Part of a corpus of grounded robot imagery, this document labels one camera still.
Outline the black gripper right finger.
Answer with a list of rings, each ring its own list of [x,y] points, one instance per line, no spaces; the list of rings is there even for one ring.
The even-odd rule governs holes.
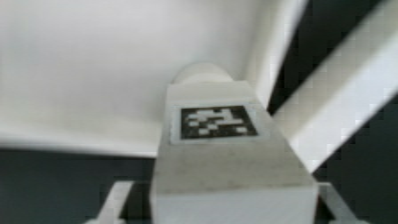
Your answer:
[[[333,214],[329,224],[372,224],[367,220],[358,218],[345,199],[329,182],[319,183],[319,195]]]

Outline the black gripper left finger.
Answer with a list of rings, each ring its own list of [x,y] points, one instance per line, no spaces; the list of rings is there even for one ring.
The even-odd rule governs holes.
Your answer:
[[[109,190],[98,215],[88,220],[88,224],[132,224],[150,219],[150,184],[118,181]]]

